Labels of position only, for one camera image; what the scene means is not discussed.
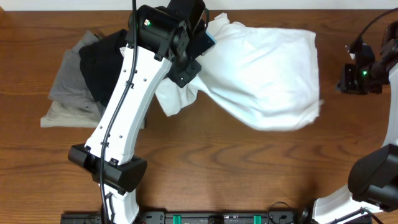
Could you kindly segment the white t-shirt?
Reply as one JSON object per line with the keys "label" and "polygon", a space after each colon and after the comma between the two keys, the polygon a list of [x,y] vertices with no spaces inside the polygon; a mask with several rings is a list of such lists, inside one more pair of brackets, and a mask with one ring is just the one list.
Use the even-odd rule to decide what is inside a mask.
{"label": "white t-shirt", "polygon": [[168,78],[156,97],[167,116],[206,93],[230,115],[259,131],[293,131],[320,114],[316,34],[303,29],[255,28],[216,16],[215,46],[198,57],[201,72],[185,87]]}

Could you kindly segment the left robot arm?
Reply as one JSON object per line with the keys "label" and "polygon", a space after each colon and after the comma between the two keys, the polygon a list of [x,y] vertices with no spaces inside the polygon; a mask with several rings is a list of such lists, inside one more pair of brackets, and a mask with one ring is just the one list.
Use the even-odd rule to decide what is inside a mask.
{"label": "left robot arm", "polygon": [[62,223],[135,221],[136,188],[147,168],[134,153],[137,134],[164,78],[184,87],[201,71],[197,58],[216,44],[208,23],[202,0],[134,6],[123,64],[104,115],[86,143],[72,146],[68,153],[68,159],[99,184],[102,208],[96,213],[64,214]]}

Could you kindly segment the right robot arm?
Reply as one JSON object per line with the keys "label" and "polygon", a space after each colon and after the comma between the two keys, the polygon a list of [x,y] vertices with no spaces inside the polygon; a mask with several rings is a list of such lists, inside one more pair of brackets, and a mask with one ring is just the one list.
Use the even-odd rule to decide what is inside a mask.
{"label": "right robot arm", "polygon": [[391,87],[386,138],[380,149],[354,164],[346,185],[307,207],[300,223],[379,222],[376,213],[397,210],[397,23],[385,29],[380,60],[362,37],[347,49],[355,63],[344,66],[339,91],[379,94],[384,85]]}

